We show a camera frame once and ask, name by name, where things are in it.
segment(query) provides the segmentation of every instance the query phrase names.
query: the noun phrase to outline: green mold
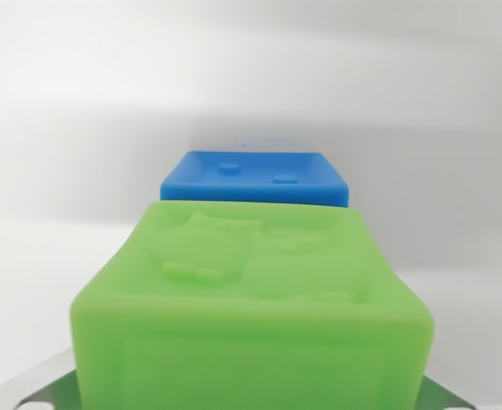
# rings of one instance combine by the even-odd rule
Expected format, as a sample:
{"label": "green mold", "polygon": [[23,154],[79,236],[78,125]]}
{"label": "green mold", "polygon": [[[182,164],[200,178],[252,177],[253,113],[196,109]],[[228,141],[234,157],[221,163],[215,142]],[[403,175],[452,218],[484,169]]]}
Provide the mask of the green mold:
{"label": "green mold", "polygon": [[433,322],[359,213],[153,203],[72,307],[85,410],[412,410]]}

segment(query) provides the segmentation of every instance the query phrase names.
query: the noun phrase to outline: white surface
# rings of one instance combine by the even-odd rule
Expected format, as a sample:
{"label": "white surface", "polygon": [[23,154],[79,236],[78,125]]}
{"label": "white surface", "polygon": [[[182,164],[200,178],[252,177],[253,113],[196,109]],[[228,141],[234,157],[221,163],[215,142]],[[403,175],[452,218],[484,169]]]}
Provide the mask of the white surface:
{"label": "white surface", "polygon": [[189,147],[323,151],[431,376],[502,403],[502,1],[0,2],[0,382],[70,345]]}

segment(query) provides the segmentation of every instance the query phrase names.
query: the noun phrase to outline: raised dot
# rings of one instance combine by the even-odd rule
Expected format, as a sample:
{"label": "raised dot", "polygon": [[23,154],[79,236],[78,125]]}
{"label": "raised dot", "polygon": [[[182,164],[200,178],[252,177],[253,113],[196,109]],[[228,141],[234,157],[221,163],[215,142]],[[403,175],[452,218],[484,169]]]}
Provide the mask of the raised dot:
{"label": "raised dot", "polygon": [[313,295],[292,295],[286,300],[288,302],[313,302]]}
{"label": "raised dot", "polygon": [[161,273],[169,278],[188,279],[192,277],[192,266],[182,262],[166,262]]}
{"label": "raised dot", "polygon": [[348,293],[331,292],[316,295],[316,301],[325,303],[350,303],[352,298]]}
{"label": "raised dot", "polygon": [[196,278],[208,284],[219,284],[223,281],[225,275],[219,269],[200,267],[196,271]]}
{"label": "raised dot", "polygon": [[237,162],[221,162],[219,172],[224,175],[235,175],[240,172],[240,164]]}
{"label": "raised dot", "polygon": [[280,173],[272,179],[272,182],[274,184],[297,184],[299,181],[295,175],[290,173]]}

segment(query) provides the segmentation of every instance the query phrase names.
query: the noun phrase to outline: mold top surface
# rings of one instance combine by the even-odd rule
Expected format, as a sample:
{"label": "mold top surface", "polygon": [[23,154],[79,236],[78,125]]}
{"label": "mold top surface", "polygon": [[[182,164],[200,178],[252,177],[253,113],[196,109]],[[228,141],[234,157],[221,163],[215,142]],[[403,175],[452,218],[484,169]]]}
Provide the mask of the mold top surface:
{"label": "mold top surface", "polygon": [[318,153],[191,151],[162,184],[161,199],[347,206],[347,186]]}
{"label": "mold top surface", "polygon": [[397,288],[378,286],[382,275],[394,277],[351,209],[161,201],[90,285],[118,295],[340,307]]}

